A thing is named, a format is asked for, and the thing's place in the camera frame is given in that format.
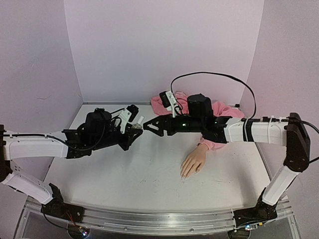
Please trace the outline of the clear nail polish bottle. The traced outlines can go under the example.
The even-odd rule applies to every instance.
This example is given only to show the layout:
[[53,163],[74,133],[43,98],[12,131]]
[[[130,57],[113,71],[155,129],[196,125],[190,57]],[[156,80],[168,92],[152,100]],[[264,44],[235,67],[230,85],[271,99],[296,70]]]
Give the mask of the clear nail polish bottle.
[[135,123],[131,126],[131,129],[142,130],[143,126],[140,123]]

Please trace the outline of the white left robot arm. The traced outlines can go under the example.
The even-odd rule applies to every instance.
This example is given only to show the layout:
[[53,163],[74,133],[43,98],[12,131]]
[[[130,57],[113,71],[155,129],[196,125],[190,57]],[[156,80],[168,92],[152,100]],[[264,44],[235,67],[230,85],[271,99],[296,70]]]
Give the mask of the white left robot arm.
[[87,113],[85,121],[76,129],[54,133],[18,133],[0,126],[0,182],[26,194],[47,206],[54,216],[61,218],[67,206],[60,189],[23,170],[15,160],[29,158],[78,159],[100,149],[118,145],[127,151],[142,135],[144,117],[137,117],[134,105],[114,112],[96,108]]

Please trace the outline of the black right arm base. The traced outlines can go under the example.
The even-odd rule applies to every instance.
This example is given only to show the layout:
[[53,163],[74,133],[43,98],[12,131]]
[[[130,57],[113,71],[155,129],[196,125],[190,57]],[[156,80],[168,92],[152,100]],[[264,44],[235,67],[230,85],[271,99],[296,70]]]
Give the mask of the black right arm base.
[[254,207],[234,211],[233,219],[235,220],[235,228],[239,229],[246,225],[265,223],[277,218],[277,203],[271,206],[262,201],[265,190],[266,188],[262,191]]

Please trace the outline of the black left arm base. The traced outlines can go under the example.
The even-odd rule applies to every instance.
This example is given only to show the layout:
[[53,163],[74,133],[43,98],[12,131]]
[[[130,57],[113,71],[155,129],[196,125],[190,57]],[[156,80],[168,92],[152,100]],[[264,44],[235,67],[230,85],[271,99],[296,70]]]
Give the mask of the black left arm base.
[[84,216],[84,207],[65,203],[58,187],[52,183],[49,183],[49,187],[52,191],[52,199],[42,205],[41,212],[46,216],[69,220],[73,223],[80,223]]

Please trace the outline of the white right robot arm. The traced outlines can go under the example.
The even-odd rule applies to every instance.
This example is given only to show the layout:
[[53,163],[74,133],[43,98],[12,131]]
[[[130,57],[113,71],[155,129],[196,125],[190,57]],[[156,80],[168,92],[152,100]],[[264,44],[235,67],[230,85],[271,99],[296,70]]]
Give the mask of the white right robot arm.
[[[187,106],[187,95],[183,92],[176,92],[176,97],[178,99],[178,102],[181,103],[183,107],[183,114],[188,113],[188,106]],[[162,105],[161,98],[159,96],[152,97],[150,99],[150,103],[152,106],[152,109],[154,111],[154,114],[157,116],[166,115],[169,114],[167,109]],[[232,116],[235,118],[243,118],[244,114],[239,109],[236,109],[234,107],[228,106],[224,104],[221,101],[214,100],[212,103],[212,109],[214,112],[214,115],[217,117],[221,116]],[[284,154],[281,154],[281,151],[283,149],[279,149],[281,147],[275,146],[274,144],[267,144],[266,143],[257,143],[259,149],[261,150],[261,155],[265,157],[266,165],[269,166],[269,169],[271,170],[271,173],[275,172],[275,159],[279,160],[282,159]],[[223,152],[226,153],[226,149],[230,149],[230,146],[226,146],[226,144],[222,143],[215,143],[211,142],[209,140],[206,140],[204,138],[201,138],[200,141],[196,144],[195,149],[193,152],[190,152],[189,155],[186,157],[184,162],[181,165],[182,172],[181,176],[189,177],[191,175],[196,175],[203,166],[205,165],[207,159],[206,155],[215,155],[215,153],[209,153],[209,152]],[[257,194],[254,194],[251,189],[248,189],[250,186],[254,186],[254,183],[251,179],[251,176],[253,176],[252,171],[248,172],[246,169],[244,169],[242,166],[242,163],[238,163],[235,161],[231,162],[230,159],[227,158],[226,162],[227,165],[230,167],[228,169],[228,173],[239,173],[239,176],[237,176],[237,179],[239,179],[239,183],[241,183],[241,196],[242,196],[242,206],[247,207],[247,205],[253,204],[253,199],[257,197]],[[212,209],[213,207],[217,208],[219,206],[220,208],[229,207],[231,206],[231,200],[232,201],[238,201],[239,200],[239,189],[236,189],[238,193],[231,192],[229,190],[229,193],[226,193],[228,189],[230,189],[229,186],[222,187],[221,183],[219,186],[217,186],[217,181],[213,182],[214,179],[214,173],[217,173],[218,176],[221,177],[222,180],[226,179],[226,166],[223,168],[217,167],[213,170],[212,166],[207,169],[204,174],[199,173],[199,176],[195,176],[194,180],[187,180],[186,179],[186,185],[182,185],[182,189],[178,189],[178,201],[183,206],[182,208],[185,208],[186,206],[192,206],[192,209],[203,209],[206,205],[207,208]],[[302,180],[297,179],[299,182],[295,183],[294,181],[291,182],[289,185],[290,187],[286,188],[284,191],[287,193],[289,198],[292,201],[292,204],[297,208],[297,199],[306,199],[305,195],[302,196],[302,193],[305,193],[305,189],[302,185]],[[210,188],[206,184],[211,182],[213,184],[213,187]],[[299,193],[297,193],[297,186],[301,186],[301,189]]]

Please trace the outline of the mannequin hand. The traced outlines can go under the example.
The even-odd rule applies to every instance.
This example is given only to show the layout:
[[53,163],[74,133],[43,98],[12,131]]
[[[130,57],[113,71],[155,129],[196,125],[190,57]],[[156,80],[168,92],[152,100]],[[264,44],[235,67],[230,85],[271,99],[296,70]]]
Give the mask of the mannequin hand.
[[199,172],[206,163],[206,153],[208,147],[205,144],[199,144],[183,161],[180,175],[186,179],[192,174]]

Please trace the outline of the pink sweatshirt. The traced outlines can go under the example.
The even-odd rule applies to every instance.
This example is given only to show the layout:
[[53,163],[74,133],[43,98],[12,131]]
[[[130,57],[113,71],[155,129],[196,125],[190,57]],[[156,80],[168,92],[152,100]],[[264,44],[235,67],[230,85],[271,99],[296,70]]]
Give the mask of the pink sweatshirt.
[[[181,91],[175,92],[174,95],[177,98],[177,101],[181,103],[182,113],[187,114],[188,113],[188,106],[187,106],[188,96]],[[158,116],[167,115],[169,113],[169,111],[163,106],[160,96],[155,96],[151,98],[151,106],[154,113]],[[233,118],[241,118],[241,119],[245,117],[244,114],[239,109],[232,108],[221,101],[213,102],[212,110],[213,110],[213,114],[216,117],[231,116]],[[215,142],[206,140],[203,137],[201,138],[198,144],[206,145],[208,150],[216,150],[224,146],[224,144],[222,143],[215,143]]]

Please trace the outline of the aluminium front rail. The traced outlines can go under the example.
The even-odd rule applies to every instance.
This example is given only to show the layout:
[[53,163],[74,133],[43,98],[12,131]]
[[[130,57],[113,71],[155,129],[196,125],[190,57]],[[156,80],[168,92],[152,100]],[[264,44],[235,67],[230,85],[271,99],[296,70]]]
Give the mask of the aluminium front rail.
[[[40,215],[42,206],[28,201],[27,205]],[[267,223],[274,222],[292,215],[289,200],[281,200],[277,204],[277,218],[265,223],[246,225],[239,228],[253,230]],[[48,216],[71,225],[83,226],[89,229],[99,229],[108,232],[126,233],[136,235],[156,236],[185,236],[204,235],[219,232],[238,230],[233,219],[234,210],[188,212],[188,213],[149,213],[149,212],[124,212],[115,210],[101,210],[97,208],[84,208],[84,216],[80,223],[73,223]]]

